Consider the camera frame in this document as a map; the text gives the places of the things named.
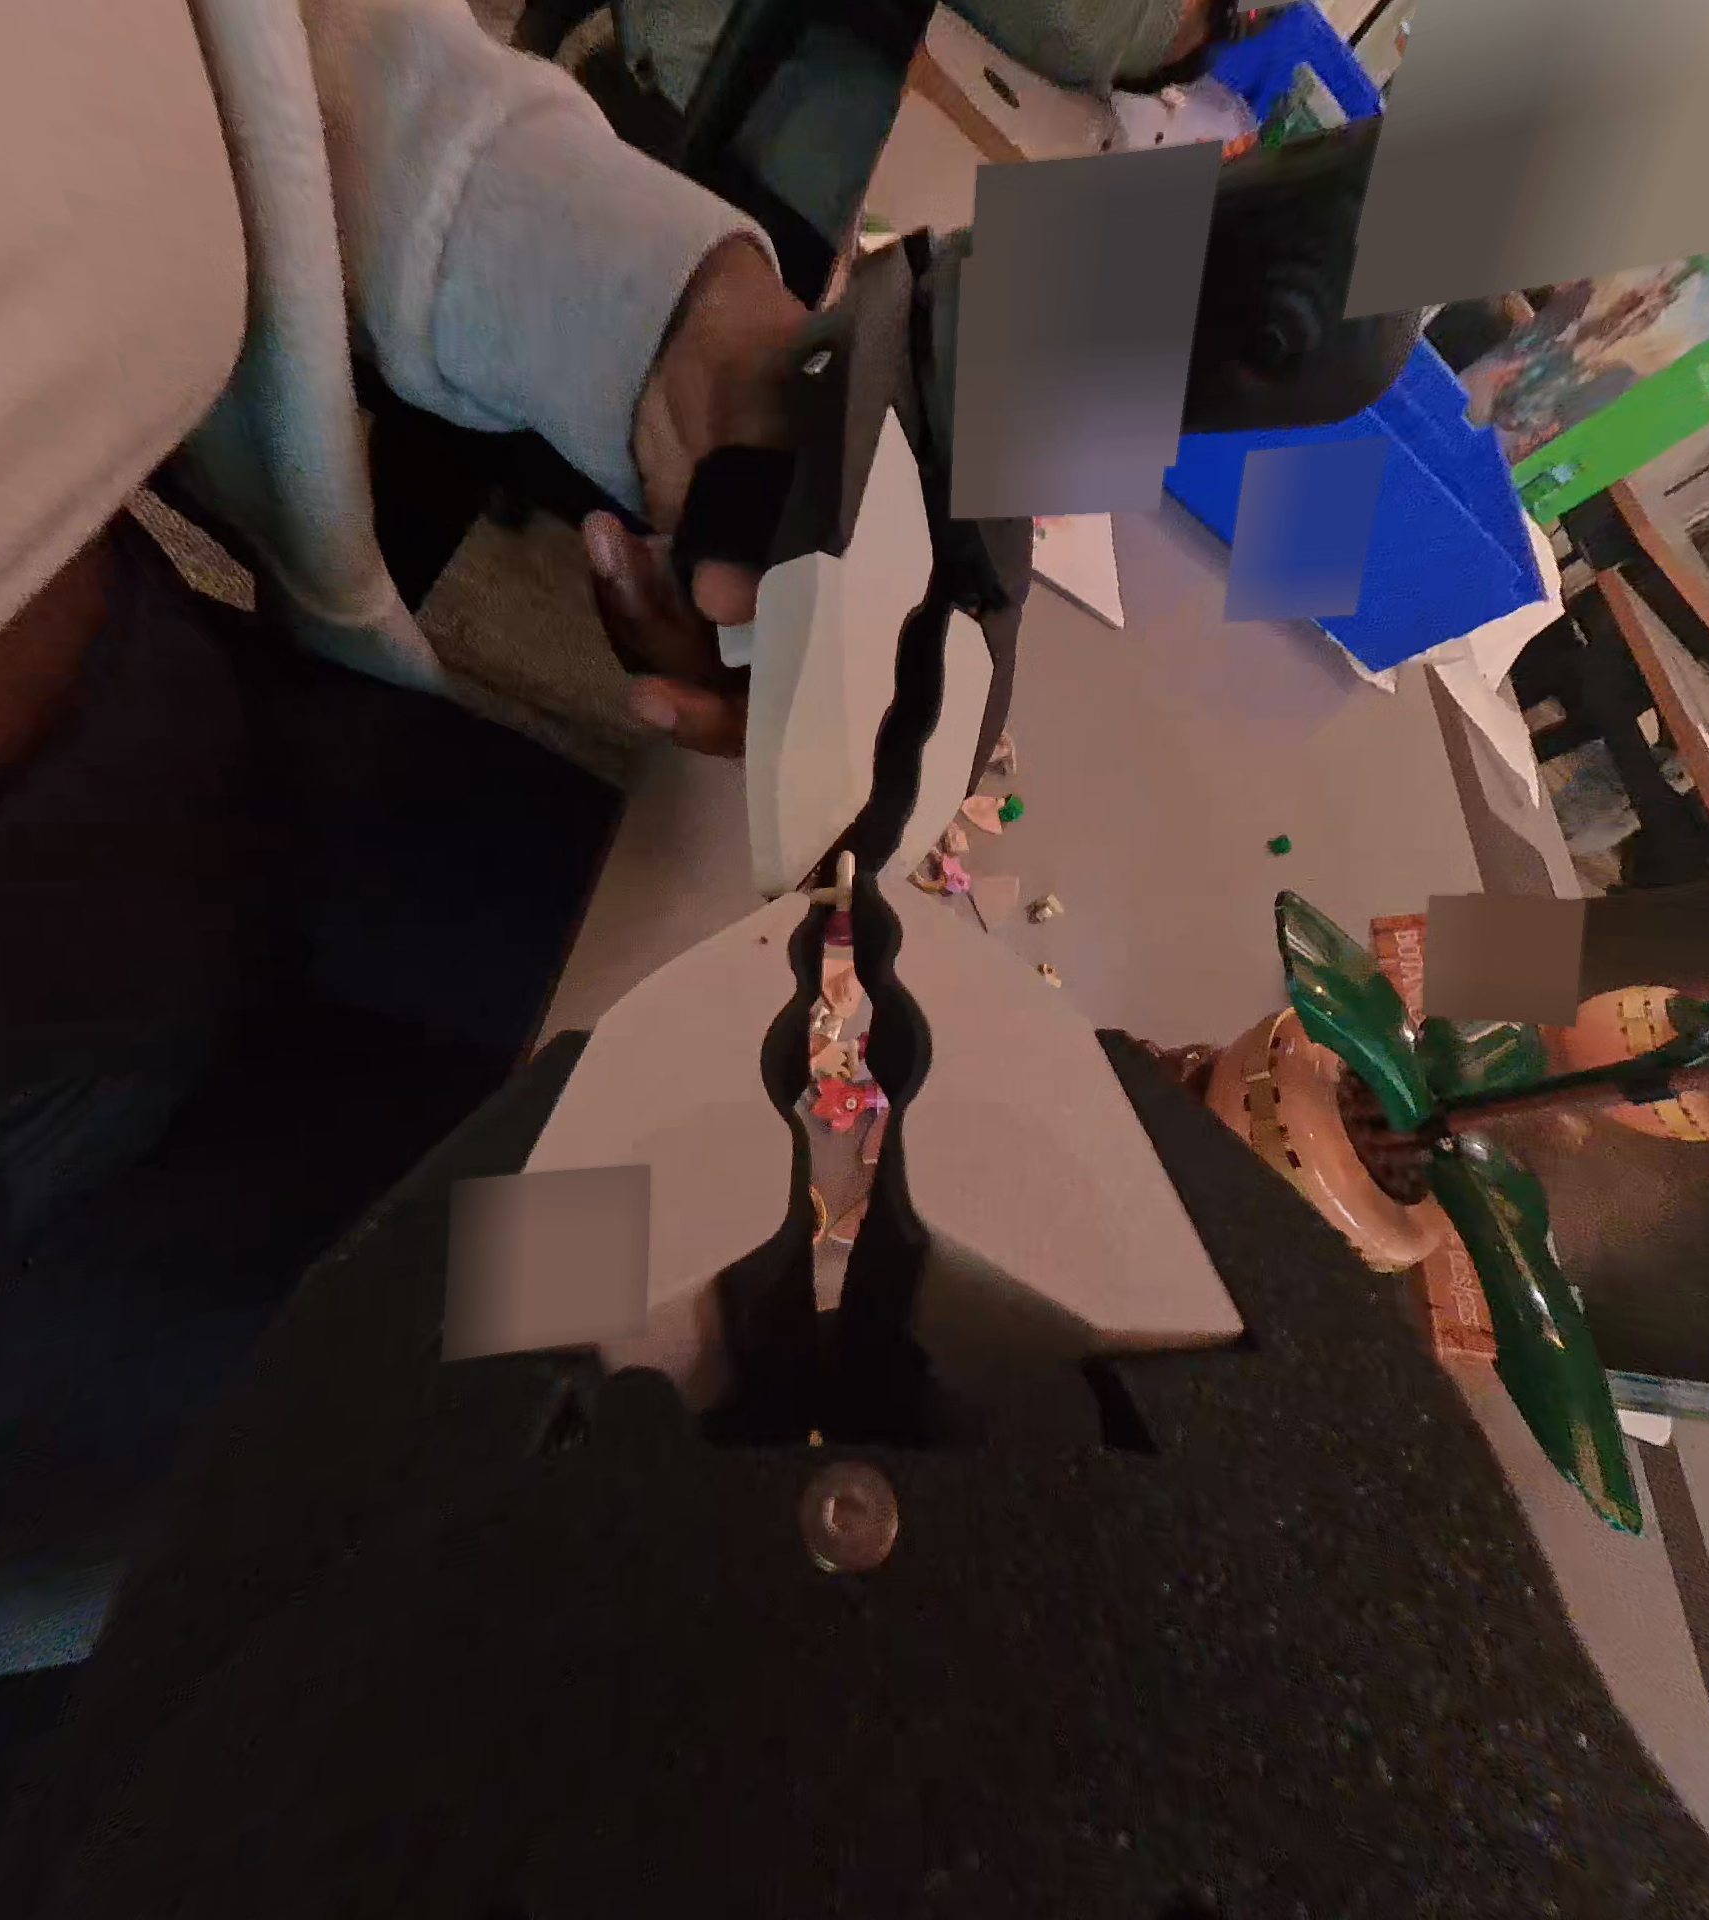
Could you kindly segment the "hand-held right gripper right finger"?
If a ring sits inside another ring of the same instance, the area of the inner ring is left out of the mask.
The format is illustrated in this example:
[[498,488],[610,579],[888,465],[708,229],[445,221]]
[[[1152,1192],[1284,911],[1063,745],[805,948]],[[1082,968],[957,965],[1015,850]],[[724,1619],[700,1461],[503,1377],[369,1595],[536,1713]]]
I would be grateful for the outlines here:
[[924,1359],[1229,1349],[1227,1286],[1095,1029],[899,875],[852,889],[888,1098],[841,1333]]

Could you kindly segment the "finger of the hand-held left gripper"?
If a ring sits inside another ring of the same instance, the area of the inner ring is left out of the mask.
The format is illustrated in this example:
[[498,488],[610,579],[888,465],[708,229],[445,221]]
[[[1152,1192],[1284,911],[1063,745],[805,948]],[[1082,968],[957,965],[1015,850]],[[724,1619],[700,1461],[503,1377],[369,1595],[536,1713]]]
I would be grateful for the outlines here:
[[939,642],[913,640],[908,665],[884,745],[884,872],[902,877],[937,850],[974,791],[995,675],[980,623],[958,609]]
[[759,590],[745,800],[765,900],[799,891],[866,807],[901,635],[930,579],[915,446],[891,409],[842,554],[785,561]]

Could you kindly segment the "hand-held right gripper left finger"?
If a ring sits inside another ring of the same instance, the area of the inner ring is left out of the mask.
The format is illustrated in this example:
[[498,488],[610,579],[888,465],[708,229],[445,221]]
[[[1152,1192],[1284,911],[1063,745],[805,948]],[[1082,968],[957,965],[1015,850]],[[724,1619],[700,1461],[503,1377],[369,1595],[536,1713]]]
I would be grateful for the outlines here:
[[594,1026],[523,1170],[527,1331],[603,1370],[727,1370],[722,1277],[771,1255],[819,1305],[807,1084],[765,1062],[808,1026],[791,892],[653,973]]

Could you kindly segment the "another person's forearm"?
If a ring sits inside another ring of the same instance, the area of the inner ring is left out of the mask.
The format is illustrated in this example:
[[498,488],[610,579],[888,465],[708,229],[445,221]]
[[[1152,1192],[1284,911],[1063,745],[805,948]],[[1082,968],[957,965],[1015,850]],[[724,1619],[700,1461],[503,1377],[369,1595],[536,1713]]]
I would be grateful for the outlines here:
[[949,9],[1042,81],[1081,92],[1155,95],[1200,71],[1213,3],[950,3]]

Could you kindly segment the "person's left hand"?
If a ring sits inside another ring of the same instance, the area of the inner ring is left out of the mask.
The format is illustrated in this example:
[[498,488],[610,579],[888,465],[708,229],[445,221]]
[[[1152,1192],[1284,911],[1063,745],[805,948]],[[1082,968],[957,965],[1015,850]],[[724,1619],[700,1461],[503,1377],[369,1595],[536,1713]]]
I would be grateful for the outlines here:
[[791,441],[786,375],[807,325],[808,311],[756,240],[734,237],[710,252],[685,288],[633,416],[630,453],[653,533],[640,537],[605,513],[580,524],[595,612],[627,665],[630,714],[699,756],[745,754],[746,679],[722,666],[718,637],[754,621],[763,573],[707,558],[683,584],[671,544],[713,453]]

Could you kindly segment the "scattered small toy bricks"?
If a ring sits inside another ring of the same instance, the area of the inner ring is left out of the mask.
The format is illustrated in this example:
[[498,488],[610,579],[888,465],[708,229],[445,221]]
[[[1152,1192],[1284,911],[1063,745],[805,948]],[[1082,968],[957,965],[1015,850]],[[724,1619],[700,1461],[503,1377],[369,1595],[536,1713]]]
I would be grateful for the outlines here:
[[1181,743],[1068,746],[1025,736],[1017,773],[963,807],[970,879],[950,908],[1048,968],[1095,1026],[1223,1039],[1284,1004],[1273,897],[1284,820],[1250,765]]

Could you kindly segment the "flower instruction booklet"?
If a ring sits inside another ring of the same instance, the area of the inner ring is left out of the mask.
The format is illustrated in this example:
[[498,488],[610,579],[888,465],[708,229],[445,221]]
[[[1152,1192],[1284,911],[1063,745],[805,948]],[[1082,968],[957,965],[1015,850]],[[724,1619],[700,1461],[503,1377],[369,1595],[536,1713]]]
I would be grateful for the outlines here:
[[1032,520],[1032,573],[1106,629],[1124,629],[1124,606],[1109,515],[1050,515]]

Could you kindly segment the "black chair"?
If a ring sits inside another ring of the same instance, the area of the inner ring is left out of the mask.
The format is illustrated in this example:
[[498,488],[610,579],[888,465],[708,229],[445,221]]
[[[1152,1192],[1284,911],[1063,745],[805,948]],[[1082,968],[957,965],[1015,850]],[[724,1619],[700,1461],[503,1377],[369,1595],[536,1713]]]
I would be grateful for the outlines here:
[[786,288],[828,297],[932,3],[611,6],[640,149],[771,237]]

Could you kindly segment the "brick-built potted plant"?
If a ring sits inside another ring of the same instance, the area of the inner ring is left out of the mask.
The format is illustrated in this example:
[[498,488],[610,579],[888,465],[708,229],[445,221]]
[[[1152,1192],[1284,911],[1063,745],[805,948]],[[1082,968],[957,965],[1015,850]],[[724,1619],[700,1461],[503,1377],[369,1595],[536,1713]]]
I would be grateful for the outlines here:
[[1626,1413],[1709,1420],[1709,883],[1435,900],[1488,981],[1415,1026],[1363,944],[1275,903],[1284,1004],[1202,1051],[1205,1104],[1369,1267],[1459,1232],[1492,1373],[1589,1509],[1641,1530]]

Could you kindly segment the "white cardboard box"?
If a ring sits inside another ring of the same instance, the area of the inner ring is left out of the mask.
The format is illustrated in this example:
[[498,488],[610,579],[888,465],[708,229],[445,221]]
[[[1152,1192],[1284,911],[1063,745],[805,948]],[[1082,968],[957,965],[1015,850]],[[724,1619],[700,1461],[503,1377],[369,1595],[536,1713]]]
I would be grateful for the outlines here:
[[991,165],[1089,159],[1122,143],[1106,98],[1050,85],[947,6],[927,23],[906,97],[935,108]]

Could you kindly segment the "person's dark pants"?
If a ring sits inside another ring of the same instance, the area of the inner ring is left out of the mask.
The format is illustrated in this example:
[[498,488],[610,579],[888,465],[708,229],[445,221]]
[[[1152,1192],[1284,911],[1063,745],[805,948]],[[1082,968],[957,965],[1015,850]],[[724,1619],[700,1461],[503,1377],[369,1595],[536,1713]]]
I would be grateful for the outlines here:
[[74,1668],[302,1271],[503,1079],[613,784],[193,590],[134,516],[0,767],[0,1682]]

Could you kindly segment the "large blue plastic bin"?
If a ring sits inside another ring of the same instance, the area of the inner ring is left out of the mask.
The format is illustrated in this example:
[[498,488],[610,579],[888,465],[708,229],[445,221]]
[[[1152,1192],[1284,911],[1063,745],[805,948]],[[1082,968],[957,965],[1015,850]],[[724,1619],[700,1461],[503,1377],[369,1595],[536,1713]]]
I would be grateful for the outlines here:
[[1541,598],[1496,438],[1423,340],[1344,420],[1185,435],[1163,490],[1229,546],[1229,619],[1311,621],[1366,669]]

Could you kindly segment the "white paper sheet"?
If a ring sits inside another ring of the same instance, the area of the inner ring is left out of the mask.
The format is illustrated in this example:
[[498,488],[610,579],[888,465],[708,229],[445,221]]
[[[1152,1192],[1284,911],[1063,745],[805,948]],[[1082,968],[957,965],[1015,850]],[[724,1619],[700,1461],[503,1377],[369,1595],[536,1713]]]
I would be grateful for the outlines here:
[[1482,891],[1578,900],[1583,884],[1547,793],[1510,669],[1563,612],[1560,590],[1421,658]]

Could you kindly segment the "small blue plastic bin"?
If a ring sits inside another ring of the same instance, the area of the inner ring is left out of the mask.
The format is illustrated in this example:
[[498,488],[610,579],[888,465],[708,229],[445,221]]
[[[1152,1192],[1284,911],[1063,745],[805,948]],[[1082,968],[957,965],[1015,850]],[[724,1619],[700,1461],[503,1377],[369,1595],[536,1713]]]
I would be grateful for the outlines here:
[[1263,150],[1380,117],[1372,85],[1317,5],[1237,12],[1205,53],[1202,74],[1249,108]]

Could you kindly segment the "wooden table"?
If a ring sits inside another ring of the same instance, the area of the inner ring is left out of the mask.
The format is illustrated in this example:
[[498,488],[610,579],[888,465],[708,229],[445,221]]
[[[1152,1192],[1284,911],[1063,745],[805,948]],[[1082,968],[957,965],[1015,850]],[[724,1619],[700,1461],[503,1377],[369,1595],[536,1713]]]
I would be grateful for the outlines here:
[[1560,523],[1589,713],[1652,835],[1661,883],[1709,868],[1709,564],[1624,479]]

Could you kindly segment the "green printed toy box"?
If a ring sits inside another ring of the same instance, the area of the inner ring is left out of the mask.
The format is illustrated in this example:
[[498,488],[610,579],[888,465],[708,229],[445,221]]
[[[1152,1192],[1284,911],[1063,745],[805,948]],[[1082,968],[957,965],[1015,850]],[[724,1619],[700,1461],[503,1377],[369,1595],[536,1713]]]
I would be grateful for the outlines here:
[[1548,528],[1709,429],[1709,252],[1454,300],[1427,342]]

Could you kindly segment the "person's pale hoodie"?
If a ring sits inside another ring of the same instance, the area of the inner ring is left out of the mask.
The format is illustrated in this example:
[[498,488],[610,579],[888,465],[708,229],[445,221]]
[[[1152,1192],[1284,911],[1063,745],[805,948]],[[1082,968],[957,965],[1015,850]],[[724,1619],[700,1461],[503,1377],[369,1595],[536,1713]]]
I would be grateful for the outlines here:
[[186,457],[293,642],[439,669],[376,544],[297,5],[0,5],[0,630]]

